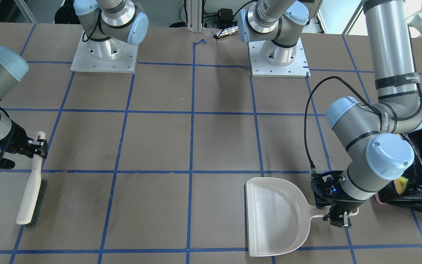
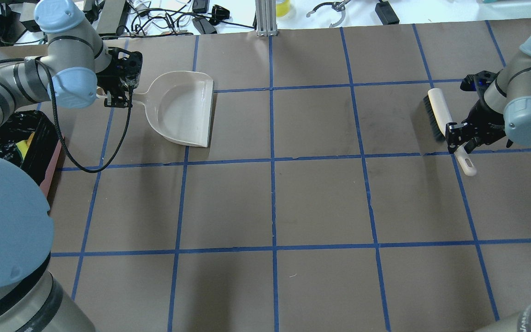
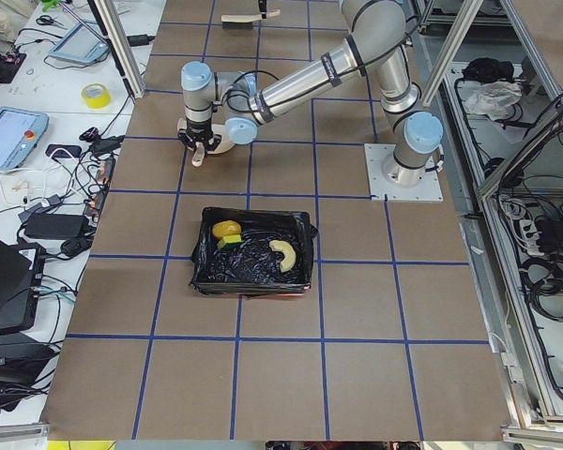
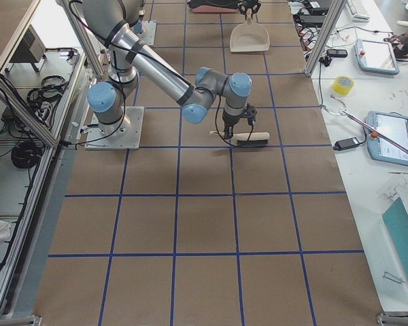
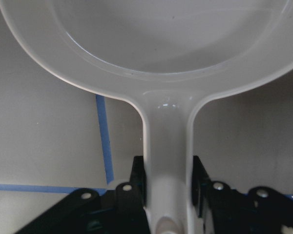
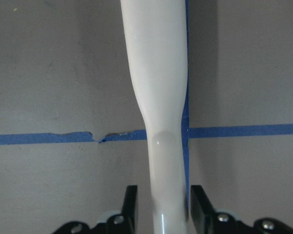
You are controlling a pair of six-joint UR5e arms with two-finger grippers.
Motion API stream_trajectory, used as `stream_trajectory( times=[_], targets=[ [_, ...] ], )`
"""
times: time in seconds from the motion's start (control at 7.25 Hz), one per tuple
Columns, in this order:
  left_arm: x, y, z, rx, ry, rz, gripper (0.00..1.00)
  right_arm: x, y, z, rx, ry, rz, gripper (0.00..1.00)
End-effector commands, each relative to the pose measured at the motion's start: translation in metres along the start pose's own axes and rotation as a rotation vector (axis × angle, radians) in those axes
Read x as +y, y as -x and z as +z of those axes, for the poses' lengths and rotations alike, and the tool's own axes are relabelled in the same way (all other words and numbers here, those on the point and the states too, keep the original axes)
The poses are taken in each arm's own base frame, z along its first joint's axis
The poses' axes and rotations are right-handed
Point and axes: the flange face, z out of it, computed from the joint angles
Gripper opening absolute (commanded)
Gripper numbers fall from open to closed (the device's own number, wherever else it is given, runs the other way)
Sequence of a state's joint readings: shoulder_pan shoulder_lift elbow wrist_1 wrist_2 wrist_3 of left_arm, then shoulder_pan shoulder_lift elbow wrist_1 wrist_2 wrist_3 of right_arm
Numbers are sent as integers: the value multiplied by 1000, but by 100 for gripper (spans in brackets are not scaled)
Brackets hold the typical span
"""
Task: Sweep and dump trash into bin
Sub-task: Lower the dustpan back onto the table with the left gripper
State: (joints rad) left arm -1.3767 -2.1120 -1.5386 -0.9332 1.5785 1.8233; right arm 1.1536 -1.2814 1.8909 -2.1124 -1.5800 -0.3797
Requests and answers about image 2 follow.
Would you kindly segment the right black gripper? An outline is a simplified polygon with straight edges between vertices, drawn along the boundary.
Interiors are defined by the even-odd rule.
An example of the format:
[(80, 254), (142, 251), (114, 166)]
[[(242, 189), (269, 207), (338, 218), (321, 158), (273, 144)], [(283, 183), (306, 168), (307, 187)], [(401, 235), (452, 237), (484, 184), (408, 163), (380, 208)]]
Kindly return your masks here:
[(460, 90), (477, 92), (479, 99), (461, 124), (445, 124), (445, 140), (450, 154), (454, 154), (459, 147), (470, 154), (476, 147), (491, 145), (506, 136), (503, 115), (491, 109), (485, 101), (485, 93), (496, 77), (496, 73), (483, 70), (468, 74), (460, 83)]

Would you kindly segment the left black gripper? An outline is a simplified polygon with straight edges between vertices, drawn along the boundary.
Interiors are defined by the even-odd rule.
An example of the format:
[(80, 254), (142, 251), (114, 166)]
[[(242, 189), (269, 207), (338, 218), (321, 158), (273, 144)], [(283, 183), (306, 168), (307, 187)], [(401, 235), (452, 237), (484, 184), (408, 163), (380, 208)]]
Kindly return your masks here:
[(143, 54), (140, 51), (109, 47), (105, 55), (109, 58), (109, 63), (95, 74), (99, 88), (105, 93), (105, 107), (131, 109), (131, 91), (139, 86)]

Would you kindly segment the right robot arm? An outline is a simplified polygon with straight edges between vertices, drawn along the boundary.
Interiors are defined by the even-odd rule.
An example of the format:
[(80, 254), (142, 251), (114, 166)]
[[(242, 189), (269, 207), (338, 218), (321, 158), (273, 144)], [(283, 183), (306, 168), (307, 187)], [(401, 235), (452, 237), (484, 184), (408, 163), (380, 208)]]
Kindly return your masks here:
[(514, 143), (531, 147), (531, 35), (503, 69), (470, 74), (460, 88), (477, 92), (477, 103), (465, 120), (440, 120), (440, 125), (464, 174), (477, 172), (470, 160), (476, 147), (503, 138), (508, 147)]

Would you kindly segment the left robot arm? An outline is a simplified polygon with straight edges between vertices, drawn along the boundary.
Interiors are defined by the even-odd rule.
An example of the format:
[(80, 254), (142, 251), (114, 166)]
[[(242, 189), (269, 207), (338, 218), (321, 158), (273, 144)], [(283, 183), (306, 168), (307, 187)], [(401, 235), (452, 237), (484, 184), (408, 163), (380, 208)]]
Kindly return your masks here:
[(67, 148), (58, 109), (131, 109), (142, 54), (109, 47), (71, 0), (42, 0), (34, 19), (47, 54), (0, 59), (0, 332), (95, 332), (50, 272), (53, 219), (42, 191), (59, 149)]

